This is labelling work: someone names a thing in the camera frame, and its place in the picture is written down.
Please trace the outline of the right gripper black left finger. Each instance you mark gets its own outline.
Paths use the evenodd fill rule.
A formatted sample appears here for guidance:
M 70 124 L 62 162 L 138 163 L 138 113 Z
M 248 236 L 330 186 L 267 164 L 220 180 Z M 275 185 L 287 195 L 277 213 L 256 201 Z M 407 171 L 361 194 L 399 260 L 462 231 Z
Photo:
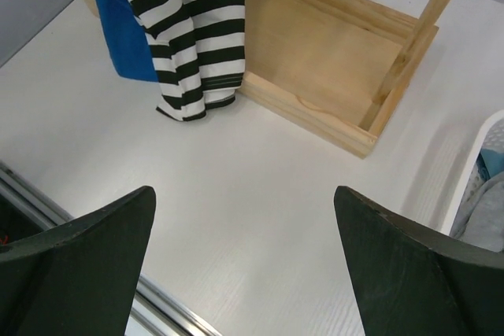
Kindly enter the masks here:
M 156 209 L 151 186 L 1 247 L 3 335 L 123 335 Z

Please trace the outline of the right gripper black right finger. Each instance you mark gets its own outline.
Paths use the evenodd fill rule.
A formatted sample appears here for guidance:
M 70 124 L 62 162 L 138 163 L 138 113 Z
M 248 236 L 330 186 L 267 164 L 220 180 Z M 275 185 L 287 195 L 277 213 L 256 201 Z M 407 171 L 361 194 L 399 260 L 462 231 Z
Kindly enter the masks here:
M 367 335 L 501 335 L 503 255 L 434 231 L 348 186 L 335 218 Z

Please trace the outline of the black white striped tank top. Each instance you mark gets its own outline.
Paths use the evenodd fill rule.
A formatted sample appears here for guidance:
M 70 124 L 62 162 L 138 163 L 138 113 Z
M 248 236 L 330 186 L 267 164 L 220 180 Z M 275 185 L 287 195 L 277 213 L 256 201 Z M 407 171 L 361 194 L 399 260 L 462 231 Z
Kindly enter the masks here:
M 161 88 L 158 112 L 201 119 L 235 100 L 245 72 L 245 0 L 127 0 Z

